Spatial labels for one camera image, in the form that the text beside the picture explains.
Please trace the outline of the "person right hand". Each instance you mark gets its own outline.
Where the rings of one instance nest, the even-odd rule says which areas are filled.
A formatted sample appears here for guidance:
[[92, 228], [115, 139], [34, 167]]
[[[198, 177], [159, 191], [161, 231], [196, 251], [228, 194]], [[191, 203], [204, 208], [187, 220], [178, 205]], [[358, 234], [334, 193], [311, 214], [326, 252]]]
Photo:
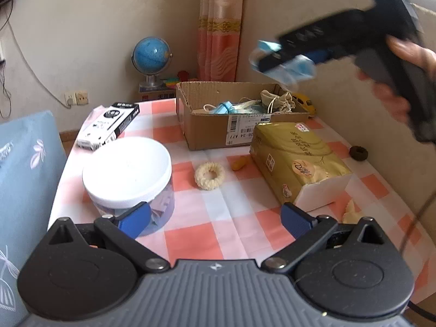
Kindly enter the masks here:
[[360, 79], [373, 80], [374, 95], [395, 120], [415, 131], [435, 127], [435, 52], [389, 36], [356, 64]]

